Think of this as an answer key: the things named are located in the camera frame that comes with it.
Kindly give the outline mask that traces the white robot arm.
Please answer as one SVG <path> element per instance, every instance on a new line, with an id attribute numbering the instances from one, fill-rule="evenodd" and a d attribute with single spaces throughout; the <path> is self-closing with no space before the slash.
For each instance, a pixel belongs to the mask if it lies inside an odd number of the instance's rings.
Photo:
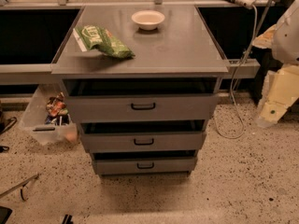
<path id="1" fill-rule="evenodd" d="M 278 123 L 299 99 L 299 0 L 294 0 L 277 23 L 253 40 L 253 46 L 271 49 L 272 56 L 283 63 L 270 74 L 272 83 L 263 95 L 261 111 L 256 119 L 259 127 Z"/>

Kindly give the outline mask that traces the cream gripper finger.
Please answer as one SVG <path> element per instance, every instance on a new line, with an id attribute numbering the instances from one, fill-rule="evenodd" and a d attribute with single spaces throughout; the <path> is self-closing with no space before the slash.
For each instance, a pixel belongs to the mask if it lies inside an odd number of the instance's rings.
<path id="1" fill-rule="evenodd" d="M 273 48 L 274 33 L 276 31 L 276 25 L 269 27 L 264 33 L 254 38 L 252 45 L 259 49 L 271 49 Z"/>
<path id="2" fill-rule="evenodd" d="M 256 123 L 268 128 L 278 123 L 299 99 L 299 66 L 283 64 L 277 71 L 268 71 L 264 79 L 262 99 Z"/>

